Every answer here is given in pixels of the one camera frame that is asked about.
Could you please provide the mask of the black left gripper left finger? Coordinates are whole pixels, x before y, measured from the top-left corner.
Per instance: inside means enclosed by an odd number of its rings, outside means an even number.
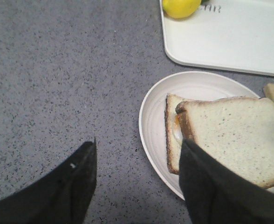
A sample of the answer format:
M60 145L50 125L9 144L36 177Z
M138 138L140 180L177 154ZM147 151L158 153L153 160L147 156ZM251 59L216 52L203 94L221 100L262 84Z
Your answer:
M96 173L96 142L84 142L46 176L0 200L0 224L83 223Z

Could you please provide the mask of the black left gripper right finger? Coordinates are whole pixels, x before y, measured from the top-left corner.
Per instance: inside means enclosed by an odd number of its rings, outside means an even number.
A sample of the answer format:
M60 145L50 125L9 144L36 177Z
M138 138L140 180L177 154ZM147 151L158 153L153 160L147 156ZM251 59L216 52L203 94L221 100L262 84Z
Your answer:
M184 139L179 185L194 224L274 224L274 193L230 171Z

